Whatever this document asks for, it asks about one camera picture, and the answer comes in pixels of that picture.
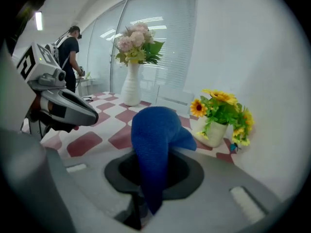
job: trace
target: man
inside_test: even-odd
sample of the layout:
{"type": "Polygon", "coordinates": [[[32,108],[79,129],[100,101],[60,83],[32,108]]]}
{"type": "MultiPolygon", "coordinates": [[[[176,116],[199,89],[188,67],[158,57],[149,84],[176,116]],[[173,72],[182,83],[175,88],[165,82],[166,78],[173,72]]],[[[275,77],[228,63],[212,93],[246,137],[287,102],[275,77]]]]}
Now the man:
{"type": "Polygon", "coordinates": [[[64,62],[66,62],[63,67],[63,70],[66,72],[66,87],[68,90],[75,93],[76,77],[73,70],[76,70],[79,76],[83,75],[76,61],[76,53],[79,52],[79,44],[77,39],[81,38],[80,28],[78,26],[72,26],[66,37],[67,39],[58,48],[59,65],[62,67],[64,62]]]}

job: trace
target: flower bouquet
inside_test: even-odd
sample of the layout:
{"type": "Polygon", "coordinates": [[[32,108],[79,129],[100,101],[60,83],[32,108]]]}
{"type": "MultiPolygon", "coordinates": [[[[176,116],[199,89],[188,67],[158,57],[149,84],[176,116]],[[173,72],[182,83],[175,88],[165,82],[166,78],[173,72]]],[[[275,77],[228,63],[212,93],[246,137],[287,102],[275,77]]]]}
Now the flower bouquet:
{"type": "Polygon", "coordinates": [[[126,31],[122,33],[115,47],[119,50],[116,59],[128,67],[121,90],[124,104],[135,106],[140,103],[139,66],[146,63],[157,65],[160,60],[159,56],[162,56],[159,52],[163,44],[164,42],[154,41],[154,33],[145,23],[126,28],[126,31]]]}
{"type": "Polygon", "coordinates": [[[233,94],[208,89],[202,92],[210,94],[211,98],[201,96],[201,100],[195,99],[190,109],[194,116],[202,118],[197,135],[204,139],[203,143],[210,147],[219,146],[228,125],[231,124],[232,141],[236,144],[249,145],[247,137],[254,120],[248,109],[243,108],[233,94]]]}

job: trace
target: white flower pot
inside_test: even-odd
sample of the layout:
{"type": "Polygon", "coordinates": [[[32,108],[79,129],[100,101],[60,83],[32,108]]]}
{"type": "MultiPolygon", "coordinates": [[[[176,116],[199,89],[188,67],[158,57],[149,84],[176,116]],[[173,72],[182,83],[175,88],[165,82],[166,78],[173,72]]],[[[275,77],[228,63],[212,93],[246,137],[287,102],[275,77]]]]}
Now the white flower pot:
{"type": "Polygon", "coordinates": [[[201,132],[203,128],[205,127],[206,119],[207,117],[204,116],[204,117],[200,117],[196,121],[196,124],[194,125],[192,129],[192,135],[194,138],[199,140],[204,145],[207,145],[212,148],[216,148],[223,142],[223,138],[228,128],[228,125],[223,125],[217,122],[212,122],[210,125],[210,129],[207,131],[207,137],[208,137],[208,140],[207,140],[203,136],[200,136],[197,134],[198,132],[201,132]]]}
{"type": "Polygon", "coordinates": [[[138,105],[141,101],[140,85],[138,81],[139,66],[140,64],[129,63],[127,67],[127,75],[121,91],[123,102],[127,106],[138,105]]]}

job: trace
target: black pants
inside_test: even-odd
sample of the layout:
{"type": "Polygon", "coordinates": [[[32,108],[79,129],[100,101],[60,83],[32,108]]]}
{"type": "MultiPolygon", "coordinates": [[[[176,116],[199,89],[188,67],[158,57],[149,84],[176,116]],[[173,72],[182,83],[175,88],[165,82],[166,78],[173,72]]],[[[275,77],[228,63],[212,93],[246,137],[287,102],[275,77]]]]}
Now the black pants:
{"type": "Polygon", "coordinates": [[[65,76],[66,87],[73,93],[76,92],[76,76],[74,73],[67,72],[65,76]]]}

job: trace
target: camera lens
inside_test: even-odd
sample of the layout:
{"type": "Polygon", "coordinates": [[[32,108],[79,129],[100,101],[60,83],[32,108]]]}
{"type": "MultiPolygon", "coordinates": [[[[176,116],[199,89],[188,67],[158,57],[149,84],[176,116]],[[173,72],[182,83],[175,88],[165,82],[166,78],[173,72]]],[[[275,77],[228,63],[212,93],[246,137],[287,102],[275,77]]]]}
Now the camera lens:
{"type": "Polygon", "coordinates": [[[63,81],[65,79],[65,74],[63,72],[61,72],[59,75],[58,75],[58,79],[59,81],[63,81]]]}

